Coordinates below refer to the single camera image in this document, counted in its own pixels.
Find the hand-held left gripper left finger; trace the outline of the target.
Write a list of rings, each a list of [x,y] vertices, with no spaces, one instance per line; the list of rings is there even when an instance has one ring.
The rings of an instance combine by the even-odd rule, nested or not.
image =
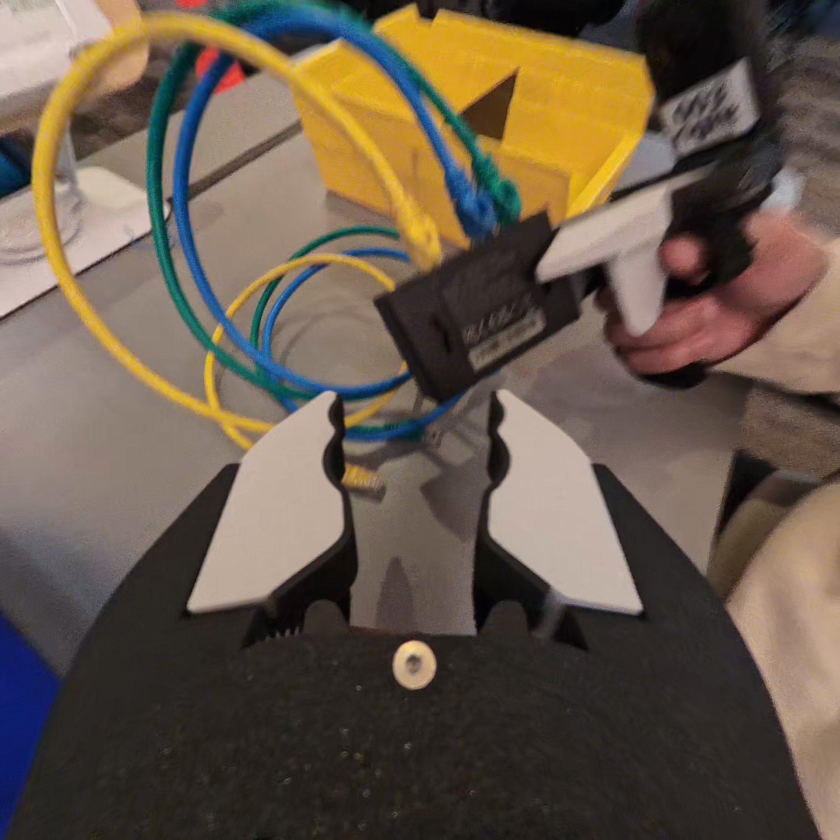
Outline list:
[[[343,402],[318,395],[241,459],[201,570],[191,616],[256,609],[269,630],[349,628],[359,569],[344,473]]]

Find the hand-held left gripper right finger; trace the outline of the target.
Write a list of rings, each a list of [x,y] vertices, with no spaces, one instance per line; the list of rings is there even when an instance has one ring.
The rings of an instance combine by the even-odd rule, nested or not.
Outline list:
[[[473,599],[477,631],[514,602],[526,627],[555,635],[569,608],[641,616],[642,599],[584,450],[507,390],[488,418],[489,485],[477,523]]]

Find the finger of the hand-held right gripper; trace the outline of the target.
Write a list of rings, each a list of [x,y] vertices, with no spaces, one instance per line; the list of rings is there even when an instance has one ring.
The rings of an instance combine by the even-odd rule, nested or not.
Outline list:
[[[546,283],[595,265],[612,264],[642,251],[657,257],[675,218],[675,194],[709,176],[699,167],[643,186],[600,209],[573,218],[562,226],[535,269]]]

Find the yellow plastic bin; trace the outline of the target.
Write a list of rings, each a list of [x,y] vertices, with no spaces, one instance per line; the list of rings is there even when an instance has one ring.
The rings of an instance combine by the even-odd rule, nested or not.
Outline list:
[[[637,54],[448,10],[425,18],[415,6],[381,17],[374,30],[457,114],[518,70],[504,140],[478,142],[518,187],[521,217],[545,210],[557,225],[602,204],[647,129],[654,93]],[[379,146],[440,237],[467,246],[437,157],[373,60],[335,40],[298,66]]]

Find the black network switch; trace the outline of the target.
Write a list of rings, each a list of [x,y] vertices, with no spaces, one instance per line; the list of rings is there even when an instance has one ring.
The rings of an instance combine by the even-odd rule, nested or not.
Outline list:
[[[553,237],[542,211],[374,300],[425,396],[452,400],[579,319],[574,281],[535,278]]]

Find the person's right forearm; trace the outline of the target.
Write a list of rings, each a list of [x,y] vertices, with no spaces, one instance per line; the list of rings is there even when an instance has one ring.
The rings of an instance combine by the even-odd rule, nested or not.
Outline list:
[[[712,367],[782,391],[839,395],[839,239],[826,246],[824,277],[756,343]]]

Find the person's right hand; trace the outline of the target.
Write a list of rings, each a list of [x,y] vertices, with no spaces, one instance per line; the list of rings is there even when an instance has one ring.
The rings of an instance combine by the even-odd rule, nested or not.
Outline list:
[[[827,244],[799,214],[758,211],[742,231],[752,246],[751,265],[721,287],[666,303],[640,336],[624,326],[613,294],[598,294],[605,339],[628,370],[665,375],[727,361],[756,345],[826,278]]]

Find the beige trousers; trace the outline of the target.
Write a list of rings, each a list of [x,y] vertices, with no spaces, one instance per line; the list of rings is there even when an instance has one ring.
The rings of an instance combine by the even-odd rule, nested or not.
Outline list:
[[[839,838],[839,479],[776,471],[707,567],[770,693],[822,838]]]

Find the blue plastic bin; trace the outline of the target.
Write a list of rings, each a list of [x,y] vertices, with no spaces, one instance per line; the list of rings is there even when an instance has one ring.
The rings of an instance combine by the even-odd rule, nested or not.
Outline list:
[[[23,793],[59,678],[1,617],[1,838]]]

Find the white stand base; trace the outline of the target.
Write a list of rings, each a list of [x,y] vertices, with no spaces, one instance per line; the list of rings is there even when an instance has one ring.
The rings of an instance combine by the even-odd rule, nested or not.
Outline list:
[[[151,232],[146,192],[101,167],[77,170],[76,180],[56,183],[59,237],[79,274]],[[1,202],[1,317],[56,287],[45,257],[32,192]]]

